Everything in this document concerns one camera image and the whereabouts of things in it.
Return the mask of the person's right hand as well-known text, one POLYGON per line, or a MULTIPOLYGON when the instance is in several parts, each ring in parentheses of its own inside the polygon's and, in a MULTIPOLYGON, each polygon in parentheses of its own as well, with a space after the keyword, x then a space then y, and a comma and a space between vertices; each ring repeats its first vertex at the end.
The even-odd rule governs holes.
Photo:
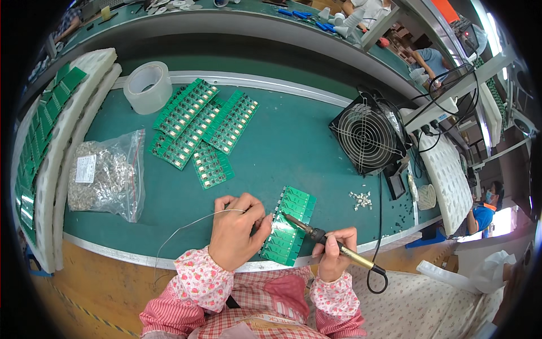
POLYGON ((341 254, 338 242, 355 251, 357 248, 357 229, 355 227, 338 229, 327 232, 325 236, 327 237, 326 243, 324 245, 315 244, 312 257, 316 258, 322 255, 318 276, 322 281, 330 283, 339 279, 351 263, 348 257, 341 254))

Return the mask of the green circuit board panel, populated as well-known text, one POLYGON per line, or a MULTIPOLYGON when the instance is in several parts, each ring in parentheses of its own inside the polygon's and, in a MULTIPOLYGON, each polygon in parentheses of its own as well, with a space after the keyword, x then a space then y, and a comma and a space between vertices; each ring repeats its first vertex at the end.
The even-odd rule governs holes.
POLYGON ((152 128, 174 140, 178 139, 219 91, 216 85, 211 85, 200 78, 195 79, 172 95, 160 111, 152 128))
POLYGON ((157 132, 147 149, 148 152, 178 170, 183 170, 202 142, 204 132, 226 103, 222 98, 213 98, 186 126, 178 139, 174 140, 163 132, 157 132))
POLYGON ((260 104, 246 93, 234 91, 221 103, 219 112, 203 134, 203 141, 218 151, 230 155, 260 104))

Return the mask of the pile of small metal parts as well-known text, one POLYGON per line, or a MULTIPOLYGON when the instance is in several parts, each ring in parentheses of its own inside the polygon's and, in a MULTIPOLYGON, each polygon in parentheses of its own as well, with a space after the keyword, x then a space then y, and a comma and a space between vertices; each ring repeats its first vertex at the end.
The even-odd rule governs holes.
POLYGON ((373 209, 372 207, 373 204, 371 200, 371 192, 358 193, 358 194, 354 192, 349 192, 349 197, 355 200, 354 205, 353 205, 354 211, 358 211, 362 208, 366 208, 369 210, 373 209))

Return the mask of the plastic bag of metal parts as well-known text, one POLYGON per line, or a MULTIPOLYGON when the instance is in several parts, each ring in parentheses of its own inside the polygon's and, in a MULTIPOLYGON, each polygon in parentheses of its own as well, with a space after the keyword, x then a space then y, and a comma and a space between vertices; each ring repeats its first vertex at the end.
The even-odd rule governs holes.
POLYGON ((67 206, 71 212, 103 212, 135 223, 144 201, 145 129, 74 149, 67 206))

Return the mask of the row of green circuit boards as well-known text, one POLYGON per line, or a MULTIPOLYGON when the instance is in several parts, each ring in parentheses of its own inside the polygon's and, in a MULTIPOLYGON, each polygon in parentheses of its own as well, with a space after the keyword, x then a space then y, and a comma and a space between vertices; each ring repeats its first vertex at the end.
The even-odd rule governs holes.
POLYGON ((15 182, 15 207, 21 228, 26 231, 29 242, 36 244, 36 222, 34 220, 36 176, 52 138, 58 116, 66 102, 72 97, 87 73, 66 63, 47 85, 37 100, 37 111, 33 114, 22 152, 19 156, 15 182))

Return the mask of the soldering iron with black cable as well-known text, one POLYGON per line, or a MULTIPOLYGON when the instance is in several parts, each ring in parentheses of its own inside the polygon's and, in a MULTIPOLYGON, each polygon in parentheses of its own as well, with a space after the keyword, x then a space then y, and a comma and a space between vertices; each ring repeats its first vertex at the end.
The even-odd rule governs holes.
MULTIPOLYGON (((305 224, 303 222, 296 221, 292 216, 290 216, 288 214, 285 214, 285 217, 286 217, 286 219, 288 221, 291 221, 291 222, 295 223, 298 227, 300 227, 315 242, 315 244, 320 243, 320 244, 324 245, 326 243, 327 237, 325 236, 325 234, 327 232, 325 232, 324 230, 322 230, 320 228, 312 227, 312 226, 307 225, 307 224, 305 224)), ((374 263, 374 261, 370 261, 370 260, 364 258, 360 254, 358 254, 356 252, 356 250, 353 251, 353 250, 347 248, 346 246, 344 246, 340 242, 338 242, 338 246, 339 246, 341 254, 348 257, 351 260, 351 264, 352 263, 358 264, 358 265, 368 269, 369 272, 374 272, 374 273, 376 273, 376 274, 383 277, 383 279, 384 279, 383 288, 381 290, 374 290, 370 286, 370 282, 369 282, 370 273, 368 273, 368 276, 367 276, 367 279, 366 279, 366 284, 367 284, 367 287, 368 287, 369 291, 372 294, 375 294, 375 295, 382 294, 388 288, 389 280, 388 280, 386 271, 383 268, 380 268, 378 265, 376 265, 374 263)))

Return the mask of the group of white cups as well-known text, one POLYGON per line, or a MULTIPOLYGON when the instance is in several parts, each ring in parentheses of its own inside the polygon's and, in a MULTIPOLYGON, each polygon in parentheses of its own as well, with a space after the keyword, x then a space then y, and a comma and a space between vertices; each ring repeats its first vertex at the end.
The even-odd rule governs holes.
POLYGON ((340 17, 339 13, 336 13, 334 17, 331 17, 330 8, 326 7, 318 13, 318 18, 321 23, 332 24, 336 30, 336 34, 343 38, 347 38, 362 22, 364 15, 365 10, 359 8, 346 18, 340 17))

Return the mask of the clear tape roll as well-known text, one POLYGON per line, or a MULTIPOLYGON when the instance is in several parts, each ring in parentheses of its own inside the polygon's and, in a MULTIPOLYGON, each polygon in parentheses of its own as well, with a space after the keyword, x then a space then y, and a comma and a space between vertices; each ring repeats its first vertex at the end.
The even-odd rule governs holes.
POLYGON ((140 65, 125 80, 123 92, 137 114, 159 112, 173 93, 168 66, 161 61, 140 65))

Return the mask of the white plastic bag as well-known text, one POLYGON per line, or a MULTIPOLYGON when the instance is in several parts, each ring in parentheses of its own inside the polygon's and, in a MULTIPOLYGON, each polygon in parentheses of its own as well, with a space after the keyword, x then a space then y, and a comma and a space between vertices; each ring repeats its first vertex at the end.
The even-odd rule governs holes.
POLYGON ((486 257, 468 276, 444 270, 425 260, 418 264, 416 270, 436 281, 473 294, 492 294, 505 286, 505 265, 514 265, 516 262, 514 254, 502 250, 486 257))

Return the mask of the white mesh pad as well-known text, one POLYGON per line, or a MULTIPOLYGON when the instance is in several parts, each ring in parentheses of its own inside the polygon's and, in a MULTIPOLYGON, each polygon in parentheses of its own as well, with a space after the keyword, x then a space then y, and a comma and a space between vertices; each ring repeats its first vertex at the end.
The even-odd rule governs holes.
POLYGON ((436 192, 432 184, 420 186, 419 188, 417 188, 417 193, 418 210, 429 210, 436 206, 436 192))

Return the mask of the small green circuit board panel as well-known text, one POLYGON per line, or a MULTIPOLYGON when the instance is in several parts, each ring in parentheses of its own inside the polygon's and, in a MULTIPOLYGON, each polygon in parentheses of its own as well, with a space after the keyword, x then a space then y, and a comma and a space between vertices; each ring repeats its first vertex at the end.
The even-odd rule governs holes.
POLYGON ((227 155, 205 141, 201 141, 196 147, 192 160, 198 180, 204 190, 235 177, 227 155))

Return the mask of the grey device with red light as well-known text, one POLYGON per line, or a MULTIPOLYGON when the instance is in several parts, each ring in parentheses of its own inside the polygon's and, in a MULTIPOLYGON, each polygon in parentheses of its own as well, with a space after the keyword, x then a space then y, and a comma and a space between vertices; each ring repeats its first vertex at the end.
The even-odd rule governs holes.
POLYGON ((457 38, 468 58, 480 56, 488 44, 486 32, 476 24, 459 28, 457 38))

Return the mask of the floral cloth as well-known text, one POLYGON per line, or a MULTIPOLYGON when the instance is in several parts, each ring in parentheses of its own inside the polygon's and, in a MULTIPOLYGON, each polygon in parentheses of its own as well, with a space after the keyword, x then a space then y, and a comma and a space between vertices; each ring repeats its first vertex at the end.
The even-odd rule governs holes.
POLYGON ((366 285, 368 270, 350 266, 348 273, 367 339, 474 339, 492 322, 505 289, 477 295, 425 275, 389 271, 387 289, 376 295, 366 285))

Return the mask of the white power strip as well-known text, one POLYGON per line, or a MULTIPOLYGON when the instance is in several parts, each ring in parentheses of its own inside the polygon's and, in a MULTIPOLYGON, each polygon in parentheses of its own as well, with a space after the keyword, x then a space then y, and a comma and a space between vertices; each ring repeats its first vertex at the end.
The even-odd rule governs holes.
POLYGON ((399 114, 402 117, 403 125, 407 133, 413 133, 415 130, 420 130, 424 125, 430 125, 432 121, 441 121, 447 119, 453 113, 458 112, 457 97, 448 98, 442 103, 431 105, 428 109, 418 115, 420 109, 400 108, 399 114))

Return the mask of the person's body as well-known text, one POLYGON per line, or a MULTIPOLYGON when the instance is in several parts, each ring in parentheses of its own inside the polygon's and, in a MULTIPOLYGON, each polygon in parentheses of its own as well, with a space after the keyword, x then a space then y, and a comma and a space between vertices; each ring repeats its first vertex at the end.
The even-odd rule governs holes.
POLYGON ((361 315, 342 324, 319 327, 305 287, 310 268, 234 274, 222 312, 178 299, 171 286, 147 303, 139 315, 141 339, 361 339, 361 315))

